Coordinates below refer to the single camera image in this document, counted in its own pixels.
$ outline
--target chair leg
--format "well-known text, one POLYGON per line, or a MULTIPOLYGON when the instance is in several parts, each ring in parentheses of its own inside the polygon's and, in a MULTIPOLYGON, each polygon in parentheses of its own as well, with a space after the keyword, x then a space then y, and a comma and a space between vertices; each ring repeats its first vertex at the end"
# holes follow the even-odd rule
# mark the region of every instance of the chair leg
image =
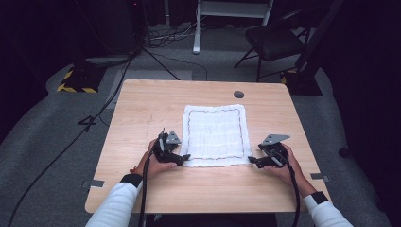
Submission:
POLYGON ((256 82, 259 82, 261 64, 262 64, 262 58, 259 57, 258 61, 257 61, 257 78, 256 78, 256 82))
POLYGON ((251 52, 253 52, 253 48, 251 48, 250 50, 248 50, 248 52, 244 55, 244 57, 242 57, 242 59, 241 59, 239 62, 237 62, 236 65, 234 65, 234 68, 236 68, 237 66, 239 66, 239 65, 242 63, 242 61, 244 61, 244 60, 248 57, 248 55, 251 54, 251 52))

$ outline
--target black chair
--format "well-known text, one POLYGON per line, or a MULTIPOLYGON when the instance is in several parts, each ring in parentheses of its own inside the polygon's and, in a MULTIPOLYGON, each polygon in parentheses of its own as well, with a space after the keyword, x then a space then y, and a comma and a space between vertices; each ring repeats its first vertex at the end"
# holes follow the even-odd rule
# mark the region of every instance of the black chair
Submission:
POLYGON ((245 37, 252 48, 242 57, 234 68, 237 68, 239 64, 246 59, 259 57, 257 64, 257 82, 260 78, 279 73, 275 72, 260 76, 261 61, 274 61, 303 53, 309 40, 311 29, 319 24, 320 20, 328 11, 329 7, 327 6, 299 9, 281 17, 269 25, 248 29, 245 32, 245 37), (298 35, 294 34, 292 30, 300 27, 304 30, 298 35), (300 39, 301 36, 305 36, 303 42, 300 39), (249 57, 253 51, 256 52, 256 55, 249 57))

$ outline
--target gray carpet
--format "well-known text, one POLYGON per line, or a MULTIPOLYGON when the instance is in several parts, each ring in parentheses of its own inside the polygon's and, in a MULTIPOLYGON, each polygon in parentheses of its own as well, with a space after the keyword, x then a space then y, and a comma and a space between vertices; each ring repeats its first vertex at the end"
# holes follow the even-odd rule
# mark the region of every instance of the gray carpet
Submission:
MULTIPOLYGON (((210 29, 202 33, 200 54, 192 54, 193 36, 167 47, 149 49, 180 61, 157 57, 173 71, 192 72, 193 80, 254 82, 256 60, 233 66, 249 48, 243 30, 210 29)), ((291 66, 296 58, 264 63, 265 73, 291 66)), ((113 90, 121 66, 107 70, 97 94, 56 92, 69 66, 47 82, 48 97, 33 107, 18 122, 0 147, 0 226, 7 226, 16 202, 29 184, 78 135, 84 126, 77 123, 95 115, 113 90)), ((149 54, 142 52, 131 63, 129 72, 163 71, 149 54)), ((375 192, 353 159, 342 159, 338 150, 346 145, 340 115, 332 97, 331 85, 321 70, 316 79, 323 96, 293 96, 306 136, 326 185, 341 212, 355 226, 391 226, 384 213, 375 206, 375 192)), ((262 82, 279 82, 278 76, 262 82)), ((113 109, 101 115, 111 122, 113 109)), ((12 226, 84 226, 90 214, 84 210, 87 189, 85 180, 93 179, 97 161, 108 131, 99 119, 31 188, 19 207, 12 226)), ((290 226, 294 214, 277 214, 279 226, 290 226)), ((131 226, 137 216, 132 215, 131 226)), ((308 213, 302 213, 298 226, 313 226, 308 213)))

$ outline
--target wooden table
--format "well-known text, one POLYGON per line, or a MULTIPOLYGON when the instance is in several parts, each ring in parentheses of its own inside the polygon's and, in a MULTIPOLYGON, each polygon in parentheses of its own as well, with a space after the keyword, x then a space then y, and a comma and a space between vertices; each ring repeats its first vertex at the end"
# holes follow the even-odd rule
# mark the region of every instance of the wooden table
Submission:
MULTIPOLYGON (((105 183, 91 188, 86 211, 94 213, 163 128, 182 138, 186 105, 230 104, 245 107, 253 156, 264 156, 257 145, 268 134, 289 134, 285 143, 293 149, 305 176, 328 197, 324 181, 311 180, 310 173, 320 171, 285 85, 127 79, 94 177, 105 183), (235 91, 245 96, 236 98, 235 91)), ((138 197, 133 212, 140 211, 140 201, 138 197)), ((293 212, 295 207, 293 188, 256 165, 183 166, 148 181, 147 213, 293 212)))

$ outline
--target person's right arm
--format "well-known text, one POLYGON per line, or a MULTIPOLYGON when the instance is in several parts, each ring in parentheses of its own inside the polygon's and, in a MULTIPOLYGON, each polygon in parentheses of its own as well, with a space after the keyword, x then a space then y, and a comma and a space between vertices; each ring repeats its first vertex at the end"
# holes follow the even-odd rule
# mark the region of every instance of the person's right arm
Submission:
MULTIPOLYGON (((298 161, 295 159, 294 154, 290 147, 283 144, 288 152, 288 161, 295 172, 295 179, 300 191, 300 195, 304 198, 304 202, 313 223, 316 227, 328 226, 353 226, 342 213, 334 207, 323 192, 318 192, 313 185, 304 176, 298 161)), ((278 176, 284 182, 292 185, 291 176, 287 167, 273 167, 265 166, 265 170, 278 176)))

